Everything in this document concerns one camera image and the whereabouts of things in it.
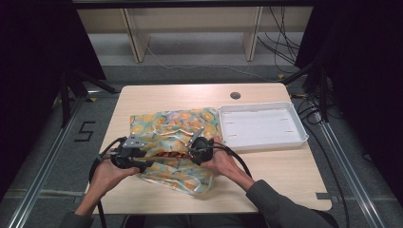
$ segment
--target person's left hand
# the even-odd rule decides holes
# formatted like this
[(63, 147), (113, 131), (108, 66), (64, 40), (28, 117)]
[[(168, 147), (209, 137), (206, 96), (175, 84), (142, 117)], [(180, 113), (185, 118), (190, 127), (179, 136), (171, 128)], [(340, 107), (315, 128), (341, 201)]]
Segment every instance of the person's left hand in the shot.
[(118, 168), (110, 159), (105, 159), (101, 161), (95, 170), (89, 188), (96, 189), (98, 194), (103, 197), (108, 191), (118, 185), (121, 180), (139, 172), (140, 169), (136, 167), (128, 169)]
[(108, 191), (118, 185), (121, 180), (139, 172), (140, 169), (136, 167), (120, 169), (110, 159), (104, 159), (96, 168), (86, 196), (75, 211), (75, 214), (91, 216), (95, 206)]

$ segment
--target white tray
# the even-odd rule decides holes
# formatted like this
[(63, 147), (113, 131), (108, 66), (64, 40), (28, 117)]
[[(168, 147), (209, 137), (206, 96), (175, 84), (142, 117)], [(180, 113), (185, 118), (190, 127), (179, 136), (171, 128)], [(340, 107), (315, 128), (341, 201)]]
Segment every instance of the white tray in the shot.
[(223, 105), (219, 116), (222, 142), (237, 152), (299, 147), (309, 137), (289, 102)]

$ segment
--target plastic bag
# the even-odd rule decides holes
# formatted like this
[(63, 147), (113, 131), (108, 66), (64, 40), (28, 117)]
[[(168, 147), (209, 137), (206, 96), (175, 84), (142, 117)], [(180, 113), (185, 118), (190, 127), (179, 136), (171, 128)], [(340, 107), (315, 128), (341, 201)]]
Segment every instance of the plastic bag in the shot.
[(144, 158), (155, 160), (139, 177), (186, 194), (208, 191), (213, 173), (187, 158), (185, 144), (202, 127), (207, 140), (219, 135), (218, 122), (212, 107), (132, 115), (130, 130), (143, 141)]

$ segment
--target cable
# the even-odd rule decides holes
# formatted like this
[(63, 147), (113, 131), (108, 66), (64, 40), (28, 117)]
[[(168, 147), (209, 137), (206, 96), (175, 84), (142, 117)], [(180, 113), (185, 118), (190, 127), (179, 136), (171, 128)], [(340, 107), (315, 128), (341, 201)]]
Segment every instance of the cable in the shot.
[(235, 153), (230, 147), (221, 144), (219, 142), (214, 142), (219, 144), (220, 146), (211, 146), (211, 148), (218, 148), (218, 149), (222, 149), (224, 151), (226, 151), (227, 153), (229, 153), (232, 157), (236, 158), (238, 160), (238, 162), (240, 162), (240, 165), (242, 165), (243, 170), (245, 171), (245, 173), (252, 178), (252, 174), (249, 171), (248, 166), (246, 165), (245, 161), (243, 161), (243, 159), (237, 154)]
[(284, 22), (285, 8), (284, 8), (284, 7), (281, 7), (282, 27), (278, 24), (278, 20), (277, 20), (275, 14), (273, 13), (272, 7), (270, 7), (269, 9), (270, 9), (270, 11), (271, 11), (271, 13), (272, 13), (273, 18), (274, 18), (275, 21), (276, 21), (276, 25), (278, 26), (279, 32), (282, 34), (282, 36), (284, 37), (284, 39), (285, 39), (286, 41), (292, 43), (293, 45), (299, 47), (298, 44), (294, 43), (292, 40), (290, 40), (290, 39), (287, 37), (287, 35), (285, 34), (285, 30), (283, 31), (283, 22)]
[(283, 44), (283, 43), (280, 43), (280, 42), (277, 42), (277, 41), (273, 40), (272, 38), (269, 37), (269, 35), (267, 35), (267, 32), (264, 32), (264, 34), (266, 35), (267, 39), (270, 40), (270, 41), (273, 42), (273, 43), (279, 44), (279, 45), (281, 45), (281, 46), (290, 47), (290, 48), (299, 50), (299, 47), (288, 46), (288, 45), (286, 45), (286, 44)]
[(290, 57), (286, 56), (285, 54), (279, 52), (278, 50), (268, 46), (266, 43), (264, 43), (260, 37), (258, 37), (258, 40), (269, 50), (273, 51), (275, 54), (279, 55), (279, 57), (281, 57), (283, 60), (287, 61), (289, 64), (294, 64), (293, 59), (291, 59)]
[(341, 199), (342, 199), (342, 201), (343, 201), (343, 207), (344, 207), (344, 212), (345, 212), (345, 216), (346, 216), (346, 227), (349, 228), (349, 227), (350, 227), (350, 217), (349, 217), (349, 212), (348, 212), (348, 208), (347, 208), (347, 203), (346, 203), (346, 201), (345, 201), (345, 199), (344, 199), (344, 193), (343, 193), (343, 191), (341, 190), (340, 183), (338, 182), (338, 179), (337, 179), (335, 170), (334, 170), (334, 168), (332, 167), (332, 165), (331, 165), (331, 163), (330, 163), (329, 157), (328, 157), (328, 155), (326, 154), (323, 145), (320, 143), (319, 139), (317, 138), (317, 135), (315, 135), (315, 133), (313, 132), (313, 130), (312, 130), (306, 123), (304, 123), (303, 121), (301, 121), (301, 122), (302, 122), (302, 125), (304, 125), (304, 127), (305, 127), (306, 129), (308, 129), (308, 131), (309, 131), (309, 132), (312, 134), (312, 136), (315, 138), (315, 140), (317, 141), (317, 144), (319, 145), (320, 149), (321, 149), (322, 152), (323, 152), (323, 155), (325, 156), (326, 162), (329, 164), (329, 168), (330, 168), (330, 170), (331, 170), (331, 172), (332, 172), (332, 175), (333, 175), (333, 178), (335, 179), (335, 182), (336, 182), (337, 190), (338, 190), (338, 192), (340, 193), (340, 197), (341, 197)]
[(319, 121), (317, 121), (315, 123), (312, 123), (309, 121), (309, 117), (317, 112), (320, 112), (320, 111), (319, 111), (319, 109), (316, 108), (316, 109), (312, 110), (311, 112), (309, 112), (305, 117), (301, 118), (301, 120), (303, 121), (304, 119), (306, 119), (306, 122), (308, 122), (309, 124), (312, 124), (312, 125), (319, 124), (322, 122), (322, 119), (320, 119)]
[(154, 57), (157, 59), (157, 61), (158, 61), (158, 63), (160, 64), (160, 66), (161, 66), (161, 67), (164, 67), (164, 68), (168, 68), (168, 69), (173, 69), (173, 68), (192, 69), (192, 68), (198, 68), (198, 67), (229, 68), (229, 69), (232, 69), (232, 70), (234, 70), (234, 71), (236, 71), (236, 72), (238, 72), (238, 73), (242, 73), (242, 74), (246, 74), (246, 75), (251, 75), (251, 76), (257, 77), (257, 78), (262, 79), (263, 81), (268, 82), (268, 83), (279, 83), (279, 82), (281, 82), (281, 80), (267, 80), (267, 79), (265, 79), (265, 78), (263, 78), (263, 77), (261, 77), (261, 76), (259, 76), (259, 75), (257, 75), (257, 74), (249, 73), (249, 72), (244, 72), (244, 71), (240, 71), (240, 70), (237, 70), (237, 69), (232, 68), (232, 67), (230, 67), (230, 66), (208, 66), (208, 65), (197, 65), (197, 66), (165, 66), (165, 65), (163, 65), (163, 64), (161, 63), (160, 59), (151, 51), (151, 49), (150, 49), (149, 47), (146, 47), (146, 48), (147, 48), (147, 50), (151, 53), (151, 55), (154, 56)]
[[(110, 145), (108, 145), (106, 147), (106, 149), (97, 156), (97, 158), (95, 159), (95, 161), (92, 163), (91, 169), (89, 170), (89, 177), (88, 177), (88, 181), (89, 184), (91, 184), (91, 180), (94, 177), (95, 174), (95, 170), (97, 169), (98, 165), (101, 163), (101, 161), (103, 160), (103, 156), (107, 153), (107, 151), (109, 151), (109, 149), (115, 144), (115, 143), (121, 143), (124, 142), (126, 140), (126, 137), (121, 137), (116, 139), (115, 141), (113, 141)], [(103, 228), (106, 228), (106, 219), (105, 219), (105, 213), (104, 213), (104, 208), (103, 205), (101, 203), (101, 201), (98, 202), (97, 204), (98, 206), (98, 211), (99, 211), (99, 215), (100, 215), (100, 220), (101, 220), (101, 225)]]

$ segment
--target sleeve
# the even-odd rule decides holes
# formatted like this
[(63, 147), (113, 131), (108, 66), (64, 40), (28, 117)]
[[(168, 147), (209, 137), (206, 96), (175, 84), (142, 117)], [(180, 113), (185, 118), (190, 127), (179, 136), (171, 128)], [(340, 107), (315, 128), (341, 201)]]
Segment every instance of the sleeve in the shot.
[(258, 180), (246, 192), (270, 227), (332, 227), (323, 217), (280, 195), (264, 180)]
[(88, 228), (91, 227), (94, 218), (77, 216), (73, 212), (65, 214), (59, 228)]

